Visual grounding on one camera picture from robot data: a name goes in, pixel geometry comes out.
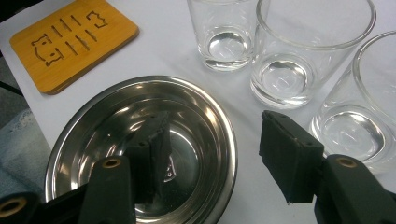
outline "wooden coaster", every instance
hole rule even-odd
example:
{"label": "wooden coaster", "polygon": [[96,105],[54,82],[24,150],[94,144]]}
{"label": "wooden coaster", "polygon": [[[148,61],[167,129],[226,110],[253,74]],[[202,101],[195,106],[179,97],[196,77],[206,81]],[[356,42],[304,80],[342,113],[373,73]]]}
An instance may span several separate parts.
{"label": "wooden coaster", "polygon": [[38,90],[56,94],[138,33],[105,0],[76,0],[9,42]]}

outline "black plastic part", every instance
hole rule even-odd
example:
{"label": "black plastic part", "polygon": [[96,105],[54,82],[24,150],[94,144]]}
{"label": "black plastic part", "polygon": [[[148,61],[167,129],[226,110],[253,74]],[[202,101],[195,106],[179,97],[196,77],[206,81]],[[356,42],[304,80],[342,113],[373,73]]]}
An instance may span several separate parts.
{"label": "black plastic part", "polygon": [[136,203],[152,203],[156,193],[162,196],[172,151],[168,118],[168,112],[149,116],[134,137],[124,143],[123,155],[131,162],[136,183]]}
{"label": "black plastic part", "polygon": [[318,224],[340,224],[342,220],[338,214],[332,195],[324,182],[322,181],[321,183],[322,185],[318,189],[318,197],[314,208],[317,222]]}
{"label": "black plastic part", "polygon": [[37,222],[46,224],[75,224],[84,202],[87,185],[67,192],[42,205],[41,212],[36,214]]}
{"label": "black plastic part", "polygon": [[16,193],[0,200],[0,223],[28,224],[40,208],[40,199],[34,193]]}
{"label": "black plastic part", "polygon": [[390,197],[392,197],[393,201],[396,202],[396,194],[390,191],[388,191],[388,194],[390,195]]}
{"label": "black plastic part", "polygon": [[262,162],[288,203],[312,203],[324,146],[289,117],[262,113]]}
{"label": "black plastic part", "polygon": [[132,186],[126,157],[111,156],[96,162],[78,223],[136,223]]}
{"label": "black plastic part", "polygon": [[323,181],[340,223],[396,224],[396,202],[360,161],[344,155],[328,156]]}

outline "glass base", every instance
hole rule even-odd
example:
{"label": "glass base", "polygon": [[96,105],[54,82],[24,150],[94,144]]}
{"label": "glass base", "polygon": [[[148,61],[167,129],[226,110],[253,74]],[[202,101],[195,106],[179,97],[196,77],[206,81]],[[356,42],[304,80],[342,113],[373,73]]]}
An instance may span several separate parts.
{"label": "glass base", "polygon": [[315,116],[310,124],[312,133],[324,146],[325,154],[342,154],[362,161],[372,173],[387,169],[392,135],[388,126],[366,109],[343,106],[332,109],[328,116]]}
{"label": "glass base", "polygon": [[278,54],[255,62],[250,87],[266,104],[292,109],[308,103],[308,86],[312,82],[313,72],[305,60]]}
{"label": "glass base", "polygon": [[216,27],[208,31],[208,39],[200,52],[204,63],[218,71],[233,71],[251,60],[252,44],[247,32],[238,27]]}

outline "drinking glass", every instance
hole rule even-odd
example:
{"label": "drinking glass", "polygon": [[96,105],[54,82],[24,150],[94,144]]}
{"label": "drinking glass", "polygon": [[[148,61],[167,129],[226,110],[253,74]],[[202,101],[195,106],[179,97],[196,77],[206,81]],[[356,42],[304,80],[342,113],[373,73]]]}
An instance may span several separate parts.
{"label": "drinking glass", "polygon": [[252,58],[256,0],[188,0],[204,64],[233,71]]}
{"label": "drinking glass", "polygon": [[396,31],[373,37],[313,117],[325,154],[362,161],[374,174],[396,167]]}
{"label": "drinking glass", "polygon": [[307,104],[372,31],[370,0],[260,0],[250,87],[270,106]]}

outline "dark floor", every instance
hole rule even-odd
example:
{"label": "dark floor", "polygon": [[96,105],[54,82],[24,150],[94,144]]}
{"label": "dark floor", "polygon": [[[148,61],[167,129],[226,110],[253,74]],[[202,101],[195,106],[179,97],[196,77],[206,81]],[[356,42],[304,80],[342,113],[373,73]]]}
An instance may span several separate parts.
{"label": "dark floor", "polygon": [[[0,82],[19,89],[3,57],[0,57]],[[0,129],[26,108],[29,108],[29,105],[26,103],[23,96],[0,88]]]}

